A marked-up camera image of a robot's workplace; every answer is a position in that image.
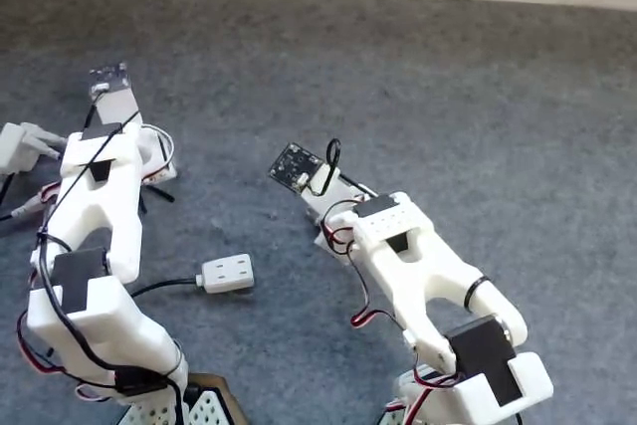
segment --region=metal plate with holes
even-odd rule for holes
[[[385,412],[385,414],[378,421],[378,425],[400,425],[402,423],[404,410],[397,410],[395,412]]]
[[[290,143],[270,167],[270,177],[300,194],[322,163],[315,154]]]
[[[418,227],[409,205],[397,204],[393,208],[379,211],[358,220],[360,229],[372,241],[384,241]]]
[[[172,410],[147,409],[141,405],[131,406],[117,425],[174,425]],[[195,403],[189,415],[189,425],[230,425],[219,397],[213,391],[205,391]]]

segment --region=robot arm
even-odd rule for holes
[[[123,128],[100,125],[70,136],[58,202],[45,222],[45,243],[32,256],[40,273],[40,268],[48,269],[67,320],[101,361],[116,367],[106,367],[86,354],[45,288],[31,291],[27,326],[58,353],[68,373],[96,384],[98,395],[162,408],[175,402],[165,380],[183,393],[188,365],[167,331],[139,310],[123,286],[139,273],[139,130],[130,122]],[[107,251],[78,249],[101,227],[111,230]],[[128,370],[137,377],[126,376]],[[143,370],[156,375],[144,378]],[[181,410],[182,403],[176,408]]]
[[[514,351],[528,335],[519,311],[456,255],[405,193],[378,196],[344,177],[333,162],[295,144],[284,150],[270,174],[307,203],[320,226],[316,244],[345,264],[364,265],[391,301],[405,342],[429,365],[427,371],[464,377],[453,387],[429,391],[419,419],[487,425],[552,394],[539,357]],[[337,251],[334,241],[345,251]],[[426,305],[433,298],[465,307],[478,319],[442,334],[427,318]],[[476,346],[476,341],[489,346]],[[426,388],[414,378],[408,372],[397,381],[396,394],[407,406]]]

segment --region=white cable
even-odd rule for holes
[[[76,388],[75,388],[76,397],[78,397],[80,400],[84,402],[101,402],[105,399],[105,397],[100,397],[98,395],[95,395],[95,396],[86,395],[85,392],[82,391],[82,388],[84,386],[85,386],[84,383],[79,383],[78,385],[76,385]]]
[[[154,176],[155,174],[157,174],[159,171],[161,171],[164,168],[167,168],[168,165],[170,164],[170,162],[172,161],[172,158],[175,155],[175,142],[172,139],[172,136],[170,136],[166,131],[164,131],[163,129],[161,129],[159,126],[155,126],[154,124],[150,124],[150,123],[144,123],[142,126],[142,128],[148,128],[148,129],[152,129],[153,131],[155,131],[156,133],[158,133],[159,135],[163,136],[163,138],[168,142],[168,154],[166,155],[166,160],[163,162],[163,164],[161,165],[161,167],[158,168],[153,168],[154,171],[151,171],[149,173],[144,173],[141,180],[145,180],[148,179],[152,176]]]

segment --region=gray carpet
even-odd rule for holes
[[[411,356],[383,319],[352,330],[355,276],[312,244],[266,177],[296,140],[405,190],[529,327],[555,385],[527,424],[637,413],[637,14],[444,0],[0,0],[0,122],[77,130],[89,68],[128,60],[181,177],[147,196],[139,283],[248,252],[250,296],[184,290],[140,306],[194,371],[226,376],[255,424],[373,423]],[[55,177],[43,161],[5,207]],[[109,424],[112,404],[33,372],[13,327],[36,221],[0,226],[3,423]],[[378,289],[374,300],[385,305]],[[441,328],[468,317],[433,304]]]

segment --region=perforated metal base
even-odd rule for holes
[[[142,405],[132,406],[121,417],[117,425],[174,425],[174,412],[169,407],[161,409],[146,408]],[[189,425],[230,425],[217,394],[205,391],[201,394],[192,410]]]
[[[401,425],[404,414],[404,410],[386,412],[377,425]]]

